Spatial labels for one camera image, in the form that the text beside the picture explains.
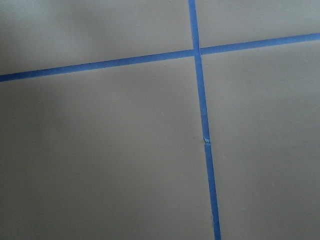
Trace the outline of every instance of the gray surface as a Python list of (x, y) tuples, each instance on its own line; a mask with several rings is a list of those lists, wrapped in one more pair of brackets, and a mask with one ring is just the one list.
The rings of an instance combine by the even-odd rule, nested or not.
[(192, 49), (186, 0), (1, 0), (0, 74)]
[(202, 59), (222, 239), (319, 239), (320, 41)]
[(0, 84), (0, 238), (212, 240), (193, 58)]
[(198, 0), (201, 47), (320, 32), (318, 0)]

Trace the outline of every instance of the vertical blue tape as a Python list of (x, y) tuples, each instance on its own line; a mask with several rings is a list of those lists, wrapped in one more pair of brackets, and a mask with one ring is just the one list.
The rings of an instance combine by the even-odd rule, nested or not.
[(194, 50), (196, 81), (197, 81), (197, 87), (198, 87), (200, 112), (201, 112), (202, 133), (203, 133), (203, 139), (204, 139), (206, 169), (207, 169), (208, 182), (209, 182), (214, 238), (215, 240), (221, 240), (214, 164), (213, 164), (210, 133), (209, 133), (209, 121), (208, 121), (208, 112), (207, 112), (204, 73), (202, 68), (202, 60), (201, 60), (201, 52), (200, 52), (200, 40), (199, 40), (196, 2), (195, 0), (188, 0), (188, 4), (189, 4), (193, 50)]

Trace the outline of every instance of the blue line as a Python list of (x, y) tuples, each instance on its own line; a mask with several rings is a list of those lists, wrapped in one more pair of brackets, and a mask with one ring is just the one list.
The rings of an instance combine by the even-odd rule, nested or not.
[(294, 44), (308, 41), (320, 40), (320, 33), (312, 33), (306, 35), (297, 35), (297, 36), (287, 36), (280, 38), (272, 38), (266, 40), (259, 41), (248, 41), (220, 46), (209, 46), (201, 48), (201, 54), (217, 54), (231, 51), (238, 51), (244, 49), (254, 49), (254, 48), (263, 48), (275, 45), (283, 45), (283, 44)]
[(73, 73), (73, 72), (80, 72), (80, 71), (87, 71), (87, 70), (94, 70), (94, 69), (111, 68), (111, 67), (123, 66), (123, 65), (141, 64), (141, 63), (155, 62), (155, 61), (168, 60), (168, 59), (179, 59), (179, 58), (191, 57), (193, 55), (194, 55), (193, 50), (182, 50), (182, 51), (173, 51), (173, 52), (159, 53), (159, 54), (153, 54), (153, 55), (135, 56), (135, 57), (122, 58), (122, 59), (109, 60), (109, 61), (99, 61), (99, 62), (84, 63), (84, 64), (71, 65), (71, 66), (61, 66), (61, 67), (54, 67), (54, 68), (41, 69), (41, 70), (25, 71), (25, 72), (0, 75), (0, 82), (35, 78), (35, 77), (42, 77), (42, 76), (56, 75), (56, 74), (66, 74), (66, 73)]
[(204, 139), (206, 170), (207, 170), (208, 182), (209, 182), (210, 203), (211, 203), (211, 211), (212, 211), (212, 219), (213, 219), (213, 231), (214, 231), (215, 240), (221, 240), (214, 163), (213, 163), (210, 133), (209, 133), (209, 121), (208, 121), (208, 113), (207, 113), (204, 73), (203, 73), (201, 53), (200, 53), (200, 40), (199, 40), (196, 2), (195, 0), (188, 0), (188, 4), (189, 4), (189, 13), (190, 13), (193, 50), (194, 50), (195, 73), (196, 73), (196, 81), (197, 81), (199, 103), (200, 103), (202, 133), (203, 133), (203, 139)]

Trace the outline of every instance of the gray floor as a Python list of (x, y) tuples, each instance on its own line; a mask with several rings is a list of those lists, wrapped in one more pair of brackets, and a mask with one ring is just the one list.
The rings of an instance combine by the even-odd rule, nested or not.
[[(201, 47), (320, 32), (198, 0)], [(187, 0), (0, 1), (0, 75), (193, 48)], [(320, 41), (202, 56), (223, 240), (320, 238)], [(0, 83), (0, 239), (213, 240), (193, 57)]]

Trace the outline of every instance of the blue tape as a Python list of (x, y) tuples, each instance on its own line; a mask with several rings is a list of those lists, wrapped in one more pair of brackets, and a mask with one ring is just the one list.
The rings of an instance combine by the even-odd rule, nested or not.
[(122, 59), (109, 60), (109, 61), (99, 61), (99, 62), (84, 63), (84, 64), (71, 65), (71, 66), (61, 66), (61, 67), (54, 67), (54, 68), (41, 69), (41, 70), (25, 71), (25, 72), (19, 72), (19, 73), (0, 75), (0, 82), (35, 78), (35, 77), (42, 77), (42, 76), (56, 75), (56, 74), (66, 74), (66, 73), (73, 73), (73, 72), (80, 72), (80, 71), (87, 71), (87, 70), (94, 70), (94, 69), (111, 68), (111, 67), (123, 66), (123, 65), (141, 64), (141, 63), (155, 62), (155, 61), (161, 61), (161, 60), (179, 59), (179, 58), (185, 58), (185, 57), (192, 57), (193, 55), (194, 55), (193, 50), (182, 50), (182, 51), (173, 51), (173, 52), (159, 53), (159, 54), (153, 54), (153, 55), (135, 56), (135, 57), (122, 58)]
[(248, 41), (248, 42), (241, 42), (241, 43), (234, 43), (234, 44), (227, 44), (227, 45), (220, 45), (220, 46), (209, 46), (209, 47), (201, 48), (200, 51), (202, 55), (217, 54), (217, 53), (238, 51), (238, 50), (244, 50), (244, 49), (254, 49), (254, 48), (263, 48), (263, 47), (269, 47), (269, 46), (275, 46), (275, 45), (309, 42), (309, 41), (315, 41), (315, 40), (320, 40), (320, 33), (287, 36), (287, 37), (272, 38), (272, 39), (259, 40), (259, 41)]
[(195, 0), (188, 0), (188, 4), (189, 4), (193, 50), (194, 50), (195, 73), (196, 73), (196, 81), (197, 81), (199, 103), (200, 103), (202, 133), (203, 133), (203, 139), (205, 142), (204, 151), (205, 151), (205, 159), (206, 159), (206, 170), (207, 170), (208, 182), (209, 182), (209, 193), (210, 193), (210, 203), (211, 203), (211, 211), (212, 211), (212, 219), (213, 219), (214, 238), (215, 240), (221, 240), (214, 164), (213, 164), (213, 157), (212, 157), (211, 143), (210, 143), (210, 132), (209, 132), (204, 73), (202, 68), (202, 60), (201, 60), (201, 52), (200, 52), (200, 40), (199, 40), (196, 2)]

